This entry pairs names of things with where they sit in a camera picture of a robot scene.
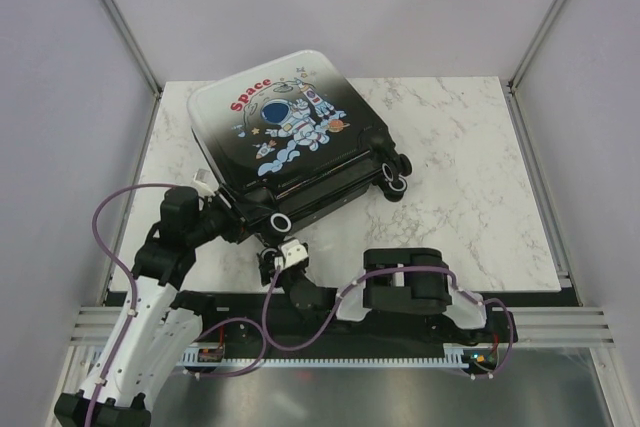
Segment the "white suitcase with dark lining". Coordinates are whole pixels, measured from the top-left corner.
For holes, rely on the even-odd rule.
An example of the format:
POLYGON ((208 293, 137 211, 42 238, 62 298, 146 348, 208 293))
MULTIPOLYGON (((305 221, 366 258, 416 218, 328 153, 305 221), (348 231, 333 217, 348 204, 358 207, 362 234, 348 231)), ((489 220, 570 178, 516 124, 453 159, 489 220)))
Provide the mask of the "white suitcase with dark lining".
POLYGON ((303 50, 195 90, 191 131, 250 236, 272 245, 412 172, 387 124, 322 53, 303 50))

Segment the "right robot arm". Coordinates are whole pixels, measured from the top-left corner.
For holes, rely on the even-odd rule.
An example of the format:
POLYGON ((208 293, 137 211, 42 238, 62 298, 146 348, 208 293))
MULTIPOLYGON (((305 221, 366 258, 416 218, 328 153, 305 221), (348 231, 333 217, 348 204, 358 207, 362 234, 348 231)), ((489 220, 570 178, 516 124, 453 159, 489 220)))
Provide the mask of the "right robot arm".
POLYGON ((261 283, 270 291, 282 289, 304 320, 357 323, 373 313, 442 314, 473 341, 494 328, 484 298, 459 286, 437 249, 368 249, 363 253, 362 269, 341 289, 319 286, 306 275, 306 245, 266 248, 258 260, 261 283))

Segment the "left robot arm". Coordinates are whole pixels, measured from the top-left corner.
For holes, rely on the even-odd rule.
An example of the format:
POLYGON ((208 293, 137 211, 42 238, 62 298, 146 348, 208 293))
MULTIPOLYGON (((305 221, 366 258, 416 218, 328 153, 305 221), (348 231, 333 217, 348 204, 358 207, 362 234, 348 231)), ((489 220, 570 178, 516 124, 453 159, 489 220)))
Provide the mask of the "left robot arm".
POLYGON ((160 219, 132 267, 129 292, 94 367, 77 392, 61 394, 54 416, 62 426, 148 426, 156 398, 187 348, 235 323, 219 318, 213 296, 185 291, 197 248, 242 232, 221 194, 165 187, 160 219))

